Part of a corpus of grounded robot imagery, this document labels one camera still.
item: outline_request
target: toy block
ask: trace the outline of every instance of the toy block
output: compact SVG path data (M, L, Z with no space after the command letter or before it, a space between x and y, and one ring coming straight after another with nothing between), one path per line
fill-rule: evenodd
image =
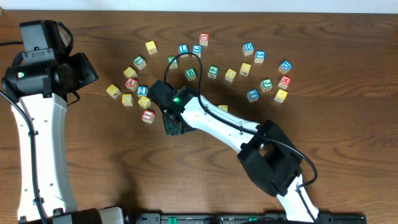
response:
M146 96L142 96L139 101L138 104L140 107L144 108L145 110L148 109L148 107L150 106L150 99Z
M155 118L155 113L149 110L144 110L141 118L143 121L152 124Z
M188 45L187 44L179 45L178 51L180 52L180 54L189 52ZM180 57L188 57L188 54L181 55Z
M146 42L145 46L147 47L148 53L150 55L157 52L156 44L155 44L155 42L153 40L149 41L149 42Z
M114 86L113 84L110 85L110 86L106 89L106 92L107 92L110 96L112 96L114 99L116 99L116 98L121 94L119 88L117 88L117 87Z
M131 77L133 77L133 78L136 78L138 75L137 75L137 72L134 70L134 69L132 69L131 67L128 67L124 72L123 72L123 74L124 74L124 76L126 77L126 78L131 78Z
M272 89L272 82L269 78L261 81L260 87L262 91L269 91Z
M256 51L256 56L254 57L254 63L262 63L266 59L266 52L263 50Z
M148 93L148 87L146 86L139 86L137 89L137 96L138 98L141 98L142 96L147 96Z
M217 78L219 68L214 65L210 65L209 72L207 73L207 77L209 78Z
M253 54L254 52L254 45L252 42L243 44L243 53L244 56L248 56Z
M198 57L201 57L201 45L192 46L192 53L196 54Z
M137 89L137 87L138 87L138 82L137 82L137 80L135 80L135 79L133 79L133 78L127 79L126 87L127 87L129 90L135 91L135 90Z
M225 112L228 112L228 105L218 105L218 108Z
M143 69L147 64L144 60L144 58L142 58L141 56L136 57L136 59L134 59L134 65L139 69Z
M291 81L292 81L291 78L289 78L286 75L284 75L280 79L280 82L279 82L278 86L281 87L282 89L286 90L286 88L289 86Z
M286 74L291 68L293 67L293 65L288 62L288 61L284 61L282 62L281 65L279 65L278 70L282 73L282 74Z
M124 106L132 106L132 95L131 94L123 94L122 95L122 104Z
M173 58L174 58L174 57L169 57L169 58L168 58L169 63L173 60ZM175 59L175 60L173 61L173 63L170 65L170 67L169 67L169 69L173 69L173 68L178 68L178 60L177 60L177 59Z
M208 34L200 34L199 44L202 46L207 46L209 44L209 35Z
M287 92L285 90L279 89L278 92L276 93L276 96L274 98L275 101L282 103L287 96Z
M251 65L247 63L242 63L241 71L239 72L240 75L248 76L250 72Z
M197 79L197 72L195 71L194 68L190 68L185 71L185 76L187 77L188 81L192 81Z
M236 72L235 72L234 70L230 69L230 68L229 68L228 71L226 71L226 73L225 73L225 79L226 79L227 81L230 81L230 82L233 82L233 81L234 81L235 76L236 76Z
M254 102L260 98L260 94L256 89L248 91L249 102Z

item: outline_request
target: white wall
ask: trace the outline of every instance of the white wall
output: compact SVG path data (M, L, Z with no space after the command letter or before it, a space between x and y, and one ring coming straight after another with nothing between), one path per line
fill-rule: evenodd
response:
M0 0L3 9L398 13L398 0Z

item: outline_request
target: letter on block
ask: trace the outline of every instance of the letter on block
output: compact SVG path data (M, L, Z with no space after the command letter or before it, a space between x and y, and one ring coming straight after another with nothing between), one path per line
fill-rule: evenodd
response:
M124 72L123 72L124 76L126 78L136 78L137 77L137 72L132 69L131 67L128 67Z
M254 102L254 101L258 100L259 98L260 98L260 95L256 89L248 91L249 102Z
M219 68L214 65L210 65L209 72L207 73L207 77L209 78L217 78Z
M196 54L198 57L201 56L201 45L192 46L192 53Z
M207 46L209 44L209 35L208 34L200 34L199 44L202 46Z
M247 63L242 63L241 71L239 72L240 75L248 76L250 72L251 65Z
M197 79L197 72L194 68L190 68L185 71L185 76L187 77L188 81L192 81Z
M229 68L228 71L226 71L225 73L225 79L229 82L233 82L235 77L236 77L236 72Z
M178 52L180 52L180 54L185 53L185 52L189 52L188 45L187 44L179 45ZM181 55L180 57L188 57L188 54Z
M141 70L141 69L143 69L147 64L146 64L146 62L145 62L145 60L144 60L143 57L138 56L138 57L136 57L136 59L134 59L134 65L135 65L139 70Z
M218 105L218 108L225 112L228 112L228 105Z
M157 52L156 44L155 44L155 42L153 40L149 41L149 42L146 42L145 46L147 47L148 53L150 55Z
M289 86L291 81L292 81L291 78L289 78L286 75L284 75L280 79L280 82L279 82L278 86L281 87L282 89L286 90L286 88Z
M142 96L139 101L138 104L140 107L144 108L145 110L148 109L148 107L150 106L150 99L146 96Z
M248 56L253 54L254 52L254 45L252 42L243 44L243 53L244 56Z
M269 91L272 89L272 82L269 78L261 81L260 87L262 91Z
M173 58L174 58L174 57L169 57L169 58L168 58L169 63L173 60ZM169 67L169 69L173 69L173 68L178 68L178 61L177 61L177 59L175 59L175 60L173 61L173 63L170 65L170 67Z
M254 58L254 63L262 63L266 59L266 52L263 50L256 51L256 57Z
M137 96L141 98L142 96L147 96L148 87L146 86L139 86L137 89Z
M122 104L124 106L132 106L132 95L131 94L123 94L122 95Z
M113 84L112 85L110 85L107 89L106 89L106 92L110 95L110 96L112 96L114 99L116 99L119 95L120 95L120 90L116 87L116 86L114 86Z
M142 114L141 118L143 121L152 124L155 118L155 114L152 111L144 110L144 113Z
M282 73L282 74L286 74L291 68L293 67L293 65L288 62L288 61L284 61L281 65L279 65L278 70Z
M138 82L137 82L137 80L135 80L135 79L133 79L133 78L127 79L126 87L127 87L129 90L135 91L135 90L137 89L137 87L138 87Z

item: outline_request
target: wooden table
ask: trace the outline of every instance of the wooden table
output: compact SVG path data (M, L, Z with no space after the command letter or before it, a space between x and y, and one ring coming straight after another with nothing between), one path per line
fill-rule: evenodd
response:
M81 101L68 108L65 125L70 182L81 210L123 204L165 213L264 212L282 210L276 198L259 190L227 145L202 131L166 136L161 113L152 105L153 124L143 110L126 108L105 89L124 87L123 71L143 55L147 66L141 85L162 79L167 57L177 46L198 43L204 76L213 64L217 80L203 79L202 93L215 105L226 104L236 116L263 123L275 121L319 171L307 188L321 210L365 213L368 223L398 222L398 17L365 14L176 13L5 11L1 42L21 40L19 23L37 19L62 21L73 33L73 52L84 52L99 80L79 91ZM149 55L145 42L155 40ZM263 64L245 57L242 45L265 50ZM21 45L0 48L5 71ZM293 69L284 103L274 101L283 60ZM224 80L228 68L249 76ZM183 71L198 69L192 57L181 58L168 81L180 88ZM270 77L274 88L249 103L248 90ZM11 107L0 100L0 222L16 222L21 194L17 128ZM303 164L305 179L312 178Z

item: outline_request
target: yellow block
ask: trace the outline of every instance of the yellow block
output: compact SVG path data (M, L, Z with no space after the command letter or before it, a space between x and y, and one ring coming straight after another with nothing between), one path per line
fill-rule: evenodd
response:
M153 40L149 41L149 42L146 42L145 45L147 47L147 50L148 50L149 54L153 54L153 53L157 52L156 44L155 44L155 42Z
M240 75L248 76L250 72L251 65L248 63L242 63L241 71L239 72Z
M131 94L123 94L122 95L122 104L124 106L132 106L132 95Z
M126 78L131 78L131 77L136 78L137 77L137 72L134 69L132 69L131 67L128 67L123 73Z
M234 70L230 69L230 68L225 73L225 79L230 81L230 82L234 81L235 76L236 76L236 72Z
M138 104L140 107L142 107L144 109L148 109L148 107L150 106L150 99L146 96L142 96L139 99Z
M228 105L218 105L218 108L225 112L228 112Z
M278 101L279 103L283 102L286 99L287 92L284 90L279 89L274 100Z
M119 95L120 95L120 90L116 87L116 86L114 86L113 84L112 85L110 85L107 89L106 89L106 92L110 95L110 96L112 96L114 99L116 99Z

